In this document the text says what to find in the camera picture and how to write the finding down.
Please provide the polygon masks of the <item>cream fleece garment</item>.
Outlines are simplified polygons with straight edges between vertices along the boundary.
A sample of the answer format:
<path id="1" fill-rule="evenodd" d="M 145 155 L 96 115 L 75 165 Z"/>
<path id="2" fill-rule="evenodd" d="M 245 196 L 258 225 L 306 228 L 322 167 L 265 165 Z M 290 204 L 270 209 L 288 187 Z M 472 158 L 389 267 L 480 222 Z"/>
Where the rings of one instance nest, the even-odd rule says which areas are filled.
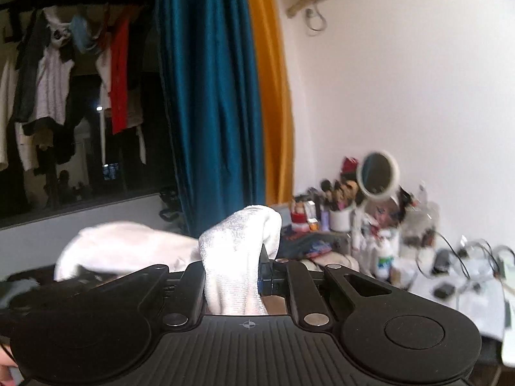
<path id="1" fill-rule="evenodd" d="M 199 239 L 154 230 L 130 221 L 84 228 L 66 245 L 53 279 L 69 280 L 80 269 L 118 275 L 162 264 L 181 272 L 201 262 L 210 312 L 219 316 L 264 316 L 258 292 L 261 253 L 277 256 L 282 217 L 266 206 L 245 207 L 206 230 Z"/>

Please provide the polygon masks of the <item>white cup with brushes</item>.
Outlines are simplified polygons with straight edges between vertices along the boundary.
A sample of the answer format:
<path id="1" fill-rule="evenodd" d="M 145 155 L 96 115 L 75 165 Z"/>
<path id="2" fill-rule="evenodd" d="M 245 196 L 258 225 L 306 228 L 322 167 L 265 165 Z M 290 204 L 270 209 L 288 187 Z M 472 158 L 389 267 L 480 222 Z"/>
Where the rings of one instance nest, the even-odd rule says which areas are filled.
<path id="1" fill-rule="evenodd" d="M 333 232 L 347 233 L 352 229 L 354 205 L 342 210 L 329 211 L 329 227 Z"/>

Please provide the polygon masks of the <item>round white vanity mirror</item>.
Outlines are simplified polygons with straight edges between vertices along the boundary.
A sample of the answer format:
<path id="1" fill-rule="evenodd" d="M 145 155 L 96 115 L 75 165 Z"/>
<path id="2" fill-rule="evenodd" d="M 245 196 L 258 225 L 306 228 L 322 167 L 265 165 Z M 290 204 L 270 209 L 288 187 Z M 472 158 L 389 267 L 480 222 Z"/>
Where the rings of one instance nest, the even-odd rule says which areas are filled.
<path id="1" fill-rule="evenodd" d="M 365 156 L 356 171 L 357 182 L 364 196 L 371 200 L 392 197 L 400 184 L 400 168 L 388 152 L 374 151 Z"/>

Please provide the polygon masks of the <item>orange yellow curtain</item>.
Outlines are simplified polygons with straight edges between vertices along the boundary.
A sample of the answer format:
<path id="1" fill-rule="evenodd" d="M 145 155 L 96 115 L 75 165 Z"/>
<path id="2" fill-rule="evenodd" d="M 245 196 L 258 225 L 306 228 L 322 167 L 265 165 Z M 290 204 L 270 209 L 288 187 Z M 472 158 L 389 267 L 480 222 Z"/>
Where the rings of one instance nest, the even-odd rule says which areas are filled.
<path id="1" fill-rule="evenodd" d="M 292 197 L 294 130 L 292 100 L 276 0 L 248 0 L 256 50 L 265 144 L 265 199 Z"/>

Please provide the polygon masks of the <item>teal blue curtain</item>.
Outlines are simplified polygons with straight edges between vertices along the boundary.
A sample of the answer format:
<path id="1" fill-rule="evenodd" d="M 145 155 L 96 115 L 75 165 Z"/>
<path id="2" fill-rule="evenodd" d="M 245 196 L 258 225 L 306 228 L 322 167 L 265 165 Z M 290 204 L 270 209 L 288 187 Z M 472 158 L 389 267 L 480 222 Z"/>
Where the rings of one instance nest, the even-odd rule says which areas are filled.
<path id="1" fill-rule="evenodd" d="M 199 236 L 265 201 L 258 66 L 248 0 L 155 0 L 179 196 Z"/>

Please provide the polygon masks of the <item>red hanging garment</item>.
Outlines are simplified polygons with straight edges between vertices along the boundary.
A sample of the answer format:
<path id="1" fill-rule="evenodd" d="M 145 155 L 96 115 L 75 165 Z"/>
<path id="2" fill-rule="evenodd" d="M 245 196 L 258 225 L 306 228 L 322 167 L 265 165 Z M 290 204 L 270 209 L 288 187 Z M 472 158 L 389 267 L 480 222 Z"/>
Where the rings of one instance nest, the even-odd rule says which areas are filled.
<path id="1" fill-rule="evenodd" d="M 128 89 L 127 89 L 127 53 L 129 24 L 133 13 L 123 11 L 117 20 L 111 36 L 111 90 L 109 92 L 112 130 L 117 134 L 127 129 Z"/>

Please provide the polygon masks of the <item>white hanging shirt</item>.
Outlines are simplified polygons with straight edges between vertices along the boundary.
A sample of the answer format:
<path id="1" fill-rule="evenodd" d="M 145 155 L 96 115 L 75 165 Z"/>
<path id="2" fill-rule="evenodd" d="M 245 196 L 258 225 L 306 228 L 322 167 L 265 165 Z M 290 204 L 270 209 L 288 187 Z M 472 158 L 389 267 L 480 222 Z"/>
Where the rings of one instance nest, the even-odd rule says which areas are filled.
<path id="1" fill-rule="evenodd" d="M 50 40 L 38 64 L 32 117 L 65 124 L 70 74 L 74 67 L 71 24 L 61 21 L 55 6 L 44 8 L 43 12 Z"/>

